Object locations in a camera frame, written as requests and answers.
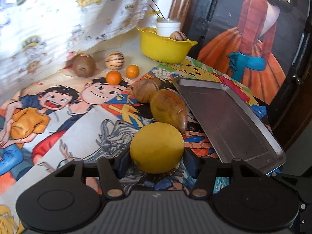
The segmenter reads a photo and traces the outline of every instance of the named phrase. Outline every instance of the orange shirt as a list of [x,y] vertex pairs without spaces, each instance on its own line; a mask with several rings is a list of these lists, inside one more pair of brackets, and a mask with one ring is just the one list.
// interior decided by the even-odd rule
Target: orange shirt
[[25,108],[12,116],[14,122],[11,124],[10,137],[15,139],[25,139],[32,133],[41,134],[46,129],[50,118],[47,114],[38,113],[37,108]]

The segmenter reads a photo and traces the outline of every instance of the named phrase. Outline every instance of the circular black cover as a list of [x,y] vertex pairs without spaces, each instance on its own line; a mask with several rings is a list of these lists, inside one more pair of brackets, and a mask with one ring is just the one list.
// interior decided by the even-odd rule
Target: circular black cover
[[214,206],[224,220],[248,231],[287,228],[299,210],[298,200],[291,191],[261,182],[223,188],[215,195]]
[[68,232],[96,215],[100,198],[95,190],[66,177],[52,183],[39,182],[18,198],[16,210],[25,228]]

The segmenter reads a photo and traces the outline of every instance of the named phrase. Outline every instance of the gray tray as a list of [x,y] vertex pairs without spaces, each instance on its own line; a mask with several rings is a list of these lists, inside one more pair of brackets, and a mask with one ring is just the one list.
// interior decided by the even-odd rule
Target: gray tray
[[271,132],[248,105],[222,83],[175,78],[181,94],[222,162],[240,158],[268,174],[286,162]]

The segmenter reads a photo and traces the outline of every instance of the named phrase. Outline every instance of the ribbed gray panel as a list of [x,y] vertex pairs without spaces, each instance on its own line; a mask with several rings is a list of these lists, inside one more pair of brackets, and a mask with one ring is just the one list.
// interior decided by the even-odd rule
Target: ribbed gray panel
[[[204,201],[183,191],[132,191],[120,201],[108,202],[99,217],[70,234],[243,234],[221,221]],[[276,234],[291,234],[282,230]],[[37,234],[27,230],[24,234]]]

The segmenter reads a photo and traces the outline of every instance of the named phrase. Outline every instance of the yellow bowl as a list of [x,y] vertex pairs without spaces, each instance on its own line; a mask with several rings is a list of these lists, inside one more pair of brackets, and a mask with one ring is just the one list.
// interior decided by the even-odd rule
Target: yellow bowl
[[182,62],[192,46],[197,41],[179,41],[169,37],[157,35],[155,28],[142,29],[137,27],[141,34],[141,51],[148,58],[162,63],[175,64]]

